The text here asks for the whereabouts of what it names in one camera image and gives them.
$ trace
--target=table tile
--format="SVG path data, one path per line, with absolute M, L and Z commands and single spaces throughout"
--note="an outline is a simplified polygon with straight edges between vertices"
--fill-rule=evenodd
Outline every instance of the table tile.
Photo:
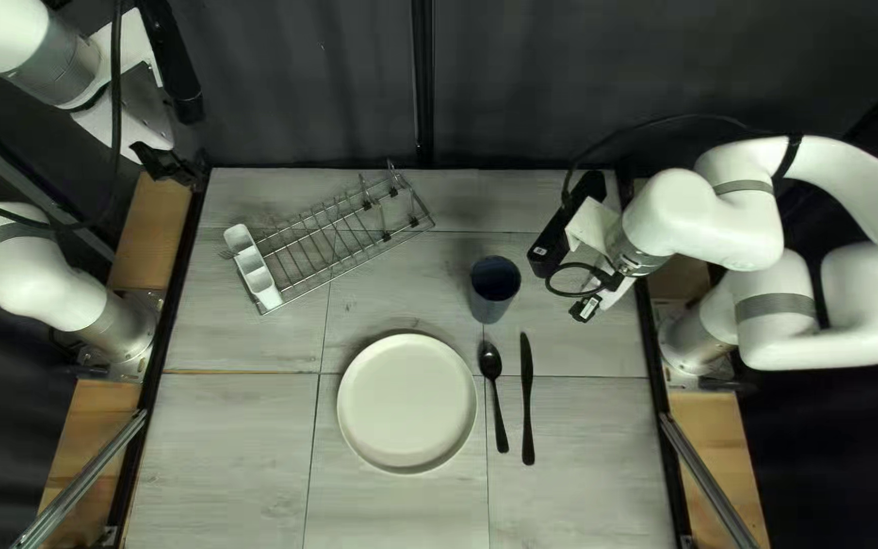
M 299 549 L 316 374 L 167 374 L 127 544 Z
M 165 368 L 318 371 L 328 286 L 262 317 L 225 249 L 223 229 L 199 230 Z
M 436 221 L 435 231 L 543 231 L 560 205 L 564 170 L 403 170 Z M 359 170 L 213 170 L 201 227 L 273 227 L 358 185 Z M 368 182 L 385 170 L 360 170 Z M 577 172 L 573 183 L 578 181 Z
M 522 280 L 504 317 L 484 326 L 486 338 L 496 345 L 504 361 L 504 374 L 520 373 L 520 332 L 524 331 L 530 338 L 535 375 L 645 377 L 646 357 L 634 291 L 630 289 L 589 322 L 576 321 L 568 309 L 578 300 L 551 294 L 530 270 L 526 254 L 536 237 L 519 233 L 486 237 L 485 249 L 516 263 Z M 582 246 L 567 261 L 594 263 L 598 254 L 586 250 Z
M 323 372 L 341 372 L 372 341 L 418 331 L 445 342 L 475 373 L 480 323 L 468 273 L 488 234 L 428 232 L 331 282 Z
M 471 436 L 449 462 L 421 475 L 392 475 L 348 447 L 336 420 L 340 376 L 320 378 L 303 547 L 488 547 L 483 415 L 477 414 Z
M 537 377 L 531 467 L 520 460 L 520 379 L 497 387 L 510 452 L 496 452 L 488 410 L 491 547 L 675 547 L 645 380 Z

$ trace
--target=black bracket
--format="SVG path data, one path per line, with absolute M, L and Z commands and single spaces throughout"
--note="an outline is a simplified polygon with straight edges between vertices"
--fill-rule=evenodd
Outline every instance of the black bracket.
M 154 181 L 172 179 L 190 187 L 194 192 L 205 189 L 205 184 L 209 180 L 209 164 L 201 149 L 194 161 L 179 158 L 173 150 L 152 148 L 140 141 L 132 144 L 131 150 L 138 155 L 144 170 Z

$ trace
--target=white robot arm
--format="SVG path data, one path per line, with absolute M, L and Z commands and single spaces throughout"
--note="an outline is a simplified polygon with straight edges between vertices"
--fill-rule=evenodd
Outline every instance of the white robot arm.
M 138 9 L 124 14 L 122 24 L 121 72 L 148 64 L 162 86 Z M 84 38 L 39 0 L 0 0 L 0 76 L 47 105 L 71 110 L 74 121 L 110 146 L 110 92 L 104 90 L 110 81 L 110 33 L 108 24 Z M 138 141 L 172 148 L 167 131 L 151 130 L 129 111 L 122 120 L 122 156 L 138 162 L 128 147 Z
M 29 204 L 0 202 L 0 208 L 32 221 L 47 220 Z M 140 356 L 153 336 L 152 311 L 67 265 L 51 231 L 4 217 L 0 217 L 0 307 L 70 332 L 115 363 Z
M 750 368 L 787 370 L 878 364 L 878 246 L 837 248 L 822 262 L 828 329 L 819 329 L 805 260 L 785 250 L 771 268 L 732 270 L 680 318 L 660 329 L 674 368 L 706 373 L 738 347 Z
M 787 137 L 724 144 L 701 156 L 692 171 L 655 174 L 600 238 L 605 249 L 599 251 L 627 277 L 647 275 L 677 253 L 730 270 L 771 267 L 785 247 L 772 178 L 792 154 L 785 177 L 831 194 L 878 244 L 878 158 L 806 136 L 797 147 Z M 599 207 L 592 201 L 581 206 Z M 579 214 L 569 233 L 585 231 L 579 219 L 599 217 Z
M 805 262 L 783 248 L 775 174 L 831 194 L 872 240 L 823 260 L 830 329 L 818 330 Z M 566 228 L 569 240 L 598 249 L 628 280 L 677 253 L 730 270 L 700 305 L 661 328 L 673 367 L 700 375 L 737 346 L 757 369 L 878 364 L 878 158 L 814 136 L 728 143 L 702 155 L 693 170 L 654 175 L 620 217 L 606 217 L 611 213 L 586 200 Z

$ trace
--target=white plate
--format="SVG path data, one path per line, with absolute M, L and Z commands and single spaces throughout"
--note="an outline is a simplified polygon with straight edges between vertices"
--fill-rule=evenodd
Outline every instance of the white plate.
M 354 453 L 397 474 L 451 457 L 476 421 L 476 386 L 445 343 L 419 334 L 376 341 L 354 357 L 337 390 L 337 423 Z

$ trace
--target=black knife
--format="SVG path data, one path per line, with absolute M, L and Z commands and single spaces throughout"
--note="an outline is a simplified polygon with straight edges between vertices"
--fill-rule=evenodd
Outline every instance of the black knife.
M 520 384 L 524 389 L 524 443 L 521 457 L 524 465 L 534 465 L 534 431 L 530 428 L 530 389 L 534 385 L 534 358 L 530 355 L 527 334 L 520 333 Z

